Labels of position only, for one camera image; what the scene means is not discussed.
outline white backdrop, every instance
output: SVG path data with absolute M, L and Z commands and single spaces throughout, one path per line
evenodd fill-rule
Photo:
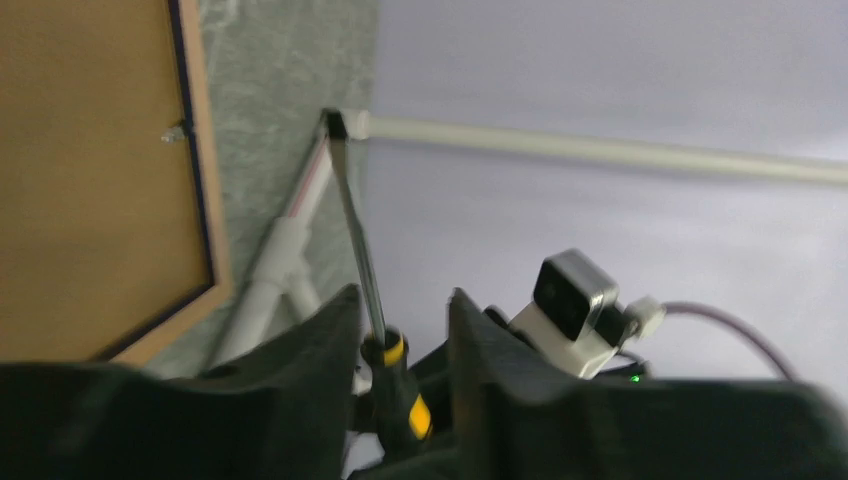
M 848 4 L 391 0 L 373 111 L 848 159 Z M 417 358 L 462 286 L 515 314 L 543 257 L 583 249 L 625 300 L 715 304 L 848 404 L 848 194 L 372 142 L 366 216 L 389 320 Z M 668 376 L 767 376 L 737 338 L 669 320 Z

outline yellow and black screwdriver handle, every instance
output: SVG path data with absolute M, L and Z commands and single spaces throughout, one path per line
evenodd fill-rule
M 371 367 L 374 421 L 383 450 L 387 454 L 400 452 L 426 440 L 433 423 L 415 376 L 407 369 L 406 338 L 389 327 L 385 347 L 369 335 L 360 352 Z

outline white pvc pipe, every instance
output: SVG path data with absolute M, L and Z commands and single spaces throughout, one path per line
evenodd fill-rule
M 297 275 L 291 280 L 288 296 L 299 322 L 308 319 L 321 308 L 321 298 L 308 275 Z
M 345 124 L 354 139 L 386 138 L 584 162 L 848 185 L 848 162 L 375 117 L 365 111 L 345 111 L 344 114 Z
M 262 343 L 280 297 L 289 289 L 293 289 L 291 300 L 301 320 L 309 318 L 320 306 L 303 252 L 309 240 L 309 224 L 333 174 L 323 128 L 318 130 L 318 141 L 309 159 L 295 194 L 271 227 L 221 343 L 210 357 L 212 366 L 244 355 Z
M 238 304 L 226 337 L 212 355 L 212 366 L 240 357 L 262 343 L 280 298 L 278 285 L 251 283 Z

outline cable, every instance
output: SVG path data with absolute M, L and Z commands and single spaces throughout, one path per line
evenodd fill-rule
M 789 381 L 796 381 L 797 375 L 795 374 L 795 369 L 789 365 L 789 362 L 783 358 L 783 355 L 769 344 L 759 332 L 754 330 L 753 327 L 741 319 L 719 310 L 718 308 L 695 302 L 666 302 L 663 304 L 663 307 L 665 307 L 666 315 L 694 315 L 714 320 L 730 328 L 745 337 L 766 357 L 768 357 L 775 369 L 780 372 L 784 378 Z

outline wooden board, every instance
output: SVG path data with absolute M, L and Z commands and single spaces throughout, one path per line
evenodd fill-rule
M 160 139 L 186 107 L 167 2 L 0 7 L 0 361 L 146 334 L 119 356 L 141 363 L 228 295 L 194 2 L 179 11 L 199 172 L 191 142 Z

